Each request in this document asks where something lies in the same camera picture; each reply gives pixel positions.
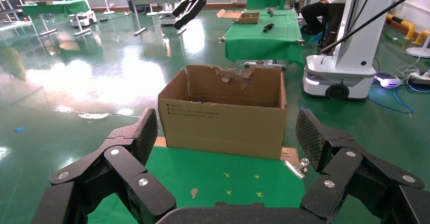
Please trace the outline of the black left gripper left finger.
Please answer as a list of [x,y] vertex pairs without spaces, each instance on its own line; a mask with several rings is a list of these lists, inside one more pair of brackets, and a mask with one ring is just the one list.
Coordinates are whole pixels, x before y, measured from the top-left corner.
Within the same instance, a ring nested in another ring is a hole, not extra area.
[[157,135],[152,108],[135,124],[113,130],[97,150],[50,177],[33,223],[87,223],[113,194],[138,223],[156,223],[176,208],[175,197],[146,167]]

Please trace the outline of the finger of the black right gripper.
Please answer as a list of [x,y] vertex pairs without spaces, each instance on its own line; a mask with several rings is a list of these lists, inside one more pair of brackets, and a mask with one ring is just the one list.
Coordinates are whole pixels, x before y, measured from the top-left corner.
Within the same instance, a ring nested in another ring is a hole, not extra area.
[[173,24],[174,28],[181,29],[188,24],[204,8],[205,4],[205,0],[181,0],[179,5],[173,10],[173,15],[176,17]]
[[172,12],[175,17],[196,17],[203,8],[203,0],[181,0]]

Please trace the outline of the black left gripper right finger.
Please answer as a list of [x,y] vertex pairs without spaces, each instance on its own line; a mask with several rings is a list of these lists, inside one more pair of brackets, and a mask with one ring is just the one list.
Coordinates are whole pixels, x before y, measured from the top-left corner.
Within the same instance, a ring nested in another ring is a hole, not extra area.
[[429,192],[416,175],[367,152],[346,131],[299,112],[296,138],[319,178],[300,207],[330,223],[353,196],[381,223],[429,223]]

